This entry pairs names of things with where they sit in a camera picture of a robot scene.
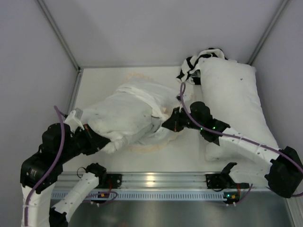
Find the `grey cream ruffled pillowcase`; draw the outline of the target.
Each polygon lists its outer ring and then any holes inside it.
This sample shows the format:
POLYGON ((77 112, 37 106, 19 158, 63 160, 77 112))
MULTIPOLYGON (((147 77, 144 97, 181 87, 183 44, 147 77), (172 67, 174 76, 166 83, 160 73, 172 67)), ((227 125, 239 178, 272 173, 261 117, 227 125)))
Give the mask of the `grey cream ruffled pillowcase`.
POLYGON ((125 77, 123 84, 116 91, 134 95, 151 107, 152 110, 153 129, 130 145, 129 151, 142 154, 156 152, 166 147, 181 134, 161 126, 171 117, 173 109, 180 105, 176 99, 176 96, 180 95, 178 88, 171 88, 154 81, 150 77, 133 73, 125 77))

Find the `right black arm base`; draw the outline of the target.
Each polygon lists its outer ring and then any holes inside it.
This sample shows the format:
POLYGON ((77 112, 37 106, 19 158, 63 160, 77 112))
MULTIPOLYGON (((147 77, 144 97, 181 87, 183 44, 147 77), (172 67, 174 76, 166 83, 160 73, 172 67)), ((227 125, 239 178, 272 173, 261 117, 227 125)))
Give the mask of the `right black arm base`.
POLYGON ((248 189, 250 187, 248 183, 235 183, 229 176, 231 169, 236 165, 237 163, 230 162, 220 173, 206 174, 207 188, 216 192, 224 189, 248 189))

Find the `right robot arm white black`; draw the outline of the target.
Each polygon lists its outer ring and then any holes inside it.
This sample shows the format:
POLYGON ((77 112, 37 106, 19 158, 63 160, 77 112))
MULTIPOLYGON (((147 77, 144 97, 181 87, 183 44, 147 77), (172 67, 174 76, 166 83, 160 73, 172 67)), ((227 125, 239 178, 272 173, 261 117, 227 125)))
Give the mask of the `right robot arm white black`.
POLYGON ((295 191, 303 180, 303 164, 295 149, 272 148, 249 139, 229 124, 213 118, 203 102, 193 102, 189 110, 174 108, 162 126, 173 132, 184 128, 199 130, 211 144, 253 162, 252 166, 229 162, 221 171, 221 178, 227 185, 248 183, 267 187, 284 198, 297 196, 295 191))

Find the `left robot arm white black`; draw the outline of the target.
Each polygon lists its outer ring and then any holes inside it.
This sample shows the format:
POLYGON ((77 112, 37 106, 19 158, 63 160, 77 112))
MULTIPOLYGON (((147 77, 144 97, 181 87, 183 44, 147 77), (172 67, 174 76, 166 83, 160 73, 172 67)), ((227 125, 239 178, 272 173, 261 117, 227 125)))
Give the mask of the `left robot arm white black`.
POLYGON ((65 123, 55 123, 42 135, 38 151, 21 166, 23 227, 66 227, 88 194, 104 184, 107 170, 98 163, 86 167, 84 175, 68 194, 51 206, 52 192, 63 165, 80 154, 101 151, 111 141, 95 133, 87 124, 71 131, 65 123))

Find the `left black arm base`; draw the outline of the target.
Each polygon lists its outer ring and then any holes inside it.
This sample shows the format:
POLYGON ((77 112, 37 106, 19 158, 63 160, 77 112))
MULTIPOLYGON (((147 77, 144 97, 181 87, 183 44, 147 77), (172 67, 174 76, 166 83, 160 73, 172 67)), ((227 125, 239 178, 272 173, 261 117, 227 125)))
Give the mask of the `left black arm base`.
POLYGON ((97 189, 118 189, 122 184, 122 174, 107 174, 106 178, 101 180, 97 189))

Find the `bare white pillow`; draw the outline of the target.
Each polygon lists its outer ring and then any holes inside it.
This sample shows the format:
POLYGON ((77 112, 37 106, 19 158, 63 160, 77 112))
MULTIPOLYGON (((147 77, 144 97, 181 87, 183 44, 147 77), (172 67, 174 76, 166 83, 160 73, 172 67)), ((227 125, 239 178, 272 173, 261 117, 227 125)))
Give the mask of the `bare white pillow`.
POLYGON ((254 67, 212 57, 200 59, 202 99, 211 115, 250 140, 277 148, 263 115, 254 67))

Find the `black white striped cloth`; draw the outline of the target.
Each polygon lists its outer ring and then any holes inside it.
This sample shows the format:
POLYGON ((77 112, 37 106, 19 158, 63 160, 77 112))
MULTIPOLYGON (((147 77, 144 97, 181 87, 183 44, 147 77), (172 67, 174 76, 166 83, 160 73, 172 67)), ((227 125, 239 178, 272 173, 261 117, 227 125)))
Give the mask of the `black white striped cloth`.
POLYGON ((204 61, 208 58, 229 60, 222 49, 208 48, 201 51, 198 55, 187 57, 180 66, 180 72, 179 75, 176 76, 176 80, 179 83, 188 82, 192 85, 201 85, 200 70, 196 70, 195 67, 201 59, 204 61))

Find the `aluminium mounting rail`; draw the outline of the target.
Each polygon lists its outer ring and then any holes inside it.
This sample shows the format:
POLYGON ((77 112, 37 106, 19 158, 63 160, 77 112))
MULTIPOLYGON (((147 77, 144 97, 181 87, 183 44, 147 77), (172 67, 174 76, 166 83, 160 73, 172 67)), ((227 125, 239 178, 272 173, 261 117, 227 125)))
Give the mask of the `aluminium mounting rail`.
POLYGON ((206 190, 212 172, 110 172, 119 175, 117 189, 133 191, 206 190))

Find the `left aluminium frame post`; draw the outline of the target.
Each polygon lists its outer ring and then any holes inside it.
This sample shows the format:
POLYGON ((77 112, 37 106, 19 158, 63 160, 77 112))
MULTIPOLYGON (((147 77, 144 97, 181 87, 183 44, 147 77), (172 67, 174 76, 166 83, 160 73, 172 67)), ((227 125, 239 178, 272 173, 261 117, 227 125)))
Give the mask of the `left aluminium frame post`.
POLYGON ((73 53, 71 52, 71 49, 69 48, 69 45, 66 42, 66 39, 64 38, 63 34, 61 33, 52 13, 50 12, 46 2, 44 0, 35 0, 36 4, 38 5, 39 9, 41 10, 43 16, 45 17, 46 21, 50 25, 53 33, 55 34, 57 40, 59 41, 61 47, 63 48, 63 51, 66 53, 70 63, 74 67, 74 69, 77 72, 80 72, 81 67, 77 63, 73 53))

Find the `aluminium frame post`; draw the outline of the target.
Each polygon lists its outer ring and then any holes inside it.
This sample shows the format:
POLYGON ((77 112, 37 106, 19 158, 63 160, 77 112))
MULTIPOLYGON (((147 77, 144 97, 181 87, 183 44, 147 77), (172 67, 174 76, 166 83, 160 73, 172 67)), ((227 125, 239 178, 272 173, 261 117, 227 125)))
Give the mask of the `aluminium frame post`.
POLYGON ((256 47, 254 48, 249 60, 247 61, 248 65, 252 65, 256 60, 258 54, 262 50, 263 46, 265 45, 267 39, 269 38, 270 34, 273 32, 275 26, 278 24, 279 20, 282 18, 283 13, 291 3, 291 0, 281 0, 277 9, 275 10, 273 16, 271 17, 265 31, 262 33, 256 47))
POLYGON ((61 47, 63 48, 63 51, 66 53, 70 63, 74 67, 74 69, 77 72, 80 72, 81 67, 77 63, 73 53, 71 52, 71 49, 69 48, 69 45, 66 42, 66 39, 64 38, 63 34, 61 33, 52 13, 50 12, 46 2, 44 0, 35 0, 36 4, 38 5, 39 9, 41 10, 43 16, 45 17, 46 21, 50 25, 53 33, 55 34, 57 40, 59 41, 61 47))

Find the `right aluminium frame post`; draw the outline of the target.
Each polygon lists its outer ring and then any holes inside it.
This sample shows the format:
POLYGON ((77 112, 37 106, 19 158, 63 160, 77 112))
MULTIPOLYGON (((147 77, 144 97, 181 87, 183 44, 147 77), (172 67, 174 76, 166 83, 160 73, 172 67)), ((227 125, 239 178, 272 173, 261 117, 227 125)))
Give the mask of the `right aluminium frame post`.
POLYGON ((275 10, 273 16, 271 17, 265 31, 262 33, 256 47, 254 48, 249 60, 247 61, 248 65, 252 65, 256 60, 258 54, 262 50, 263 46, 265 45, 267 39, 269 38, 270 34, 273 32, 275 26, 278 24, 279 20, 282 18, 283 13, 291 3, 291 0, 281 0, 277 9, 275 10))

